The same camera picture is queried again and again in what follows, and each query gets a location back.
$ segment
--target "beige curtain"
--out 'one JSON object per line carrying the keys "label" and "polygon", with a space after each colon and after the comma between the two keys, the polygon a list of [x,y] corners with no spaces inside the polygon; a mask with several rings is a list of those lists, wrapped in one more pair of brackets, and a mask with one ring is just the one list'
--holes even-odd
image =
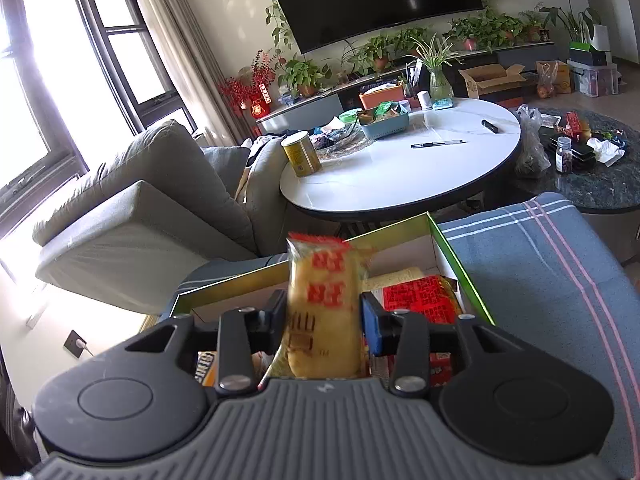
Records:
{"label": "beige curtain", "polygon": [[208,128],[219,146],[254,138],[245,118],[233,113],[216,87],[224,76],[187,0],[138,0],[138,4],[162,62],[198,128]]}

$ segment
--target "electrical socket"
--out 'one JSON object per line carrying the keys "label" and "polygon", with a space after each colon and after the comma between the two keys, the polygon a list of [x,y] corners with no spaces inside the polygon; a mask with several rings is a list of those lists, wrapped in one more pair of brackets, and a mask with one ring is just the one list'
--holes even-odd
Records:
{"label": "electrical socket", "polygon": [[78,332],[76,332],[75,330],[72,330],[71,333],[68,335],[68,337],[66,338],[65,343],[63,344],[63,346],[69,350],[75,357],[77,357],[78,359],[80,358],[80,356],[82,355],[82,350],[83,348],[80,348],[77,344],[76,341],[82,341],[86,344],[86,341],[84,339],[82,339],[79,335]]}

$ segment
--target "ridged gray surface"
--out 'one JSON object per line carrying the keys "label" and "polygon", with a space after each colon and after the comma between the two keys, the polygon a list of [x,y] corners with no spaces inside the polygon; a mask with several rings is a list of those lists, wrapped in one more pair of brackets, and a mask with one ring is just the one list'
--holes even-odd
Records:
{"label": "ridged gray surface", "polygon": [[271,380],[260,395],[222,402],[207,427],[151,463],[103,469],[49,460],[38,480],[614,480],[595,457],[519,466],[457,439],[423,400],[377,379]]}

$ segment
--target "gray sofa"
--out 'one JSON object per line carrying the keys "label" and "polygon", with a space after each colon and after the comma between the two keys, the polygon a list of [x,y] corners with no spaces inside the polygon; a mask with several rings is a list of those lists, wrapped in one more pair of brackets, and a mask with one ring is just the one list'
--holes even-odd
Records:
{"label": "gray sofa", "polygon": [[[237,201],[248,150],[244,159],[209,155],[175,121],[135,137],[37,222],[37,278],[127,310],[160,314],[182,279],[209,260],[282,253],[290,231],[333,234],[338,228],[284,199],[279,182],[287,159],[277,139],[258,154]],[[239,171],[228,167],[234,158],[242,160]]]}

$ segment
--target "white marble tabletop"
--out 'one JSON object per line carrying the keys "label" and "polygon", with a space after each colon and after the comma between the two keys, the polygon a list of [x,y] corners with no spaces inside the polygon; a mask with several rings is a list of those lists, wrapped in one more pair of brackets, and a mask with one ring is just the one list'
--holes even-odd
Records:
{"label": "white marble tabletop", "polygon": [[[520,124],[510,111],[477,99],[455,99],[455,106],[412,112],[410,126],[371,146],[322,163],[317,173],[299,178],[290,164],[280,190],[291,203],[335,219],[356,218],[428,201],[482,179],[516,149]],[[494,134],[481,121],[498,126]],[[463,144],[412,148],[412,144],[461,139]]]}

